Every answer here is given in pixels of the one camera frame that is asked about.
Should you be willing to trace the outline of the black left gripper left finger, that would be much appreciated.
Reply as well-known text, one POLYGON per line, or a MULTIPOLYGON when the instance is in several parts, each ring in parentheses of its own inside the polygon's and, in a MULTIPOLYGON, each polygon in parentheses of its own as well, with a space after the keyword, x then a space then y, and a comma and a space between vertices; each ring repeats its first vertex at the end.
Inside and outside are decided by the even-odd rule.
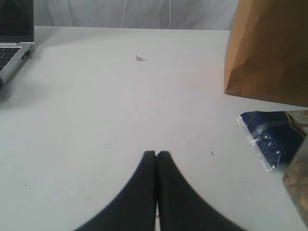
POLYGON ((153 231, 156 219, 156 155, 144 152, 120 193, 78 231, 153 231))

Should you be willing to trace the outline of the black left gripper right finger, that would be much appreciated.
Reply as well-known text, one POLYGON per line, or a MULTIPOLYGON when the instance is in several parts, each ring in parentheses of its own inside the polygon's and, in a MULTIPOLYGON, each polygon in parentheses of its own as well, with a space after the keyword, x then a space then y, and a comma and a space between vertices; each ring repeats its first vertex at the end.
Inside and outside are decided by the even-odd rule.
POLYGON ((162 231, 242 231, 204 201, 183 177, 171 154, 157 155, 158 211, 162 231))

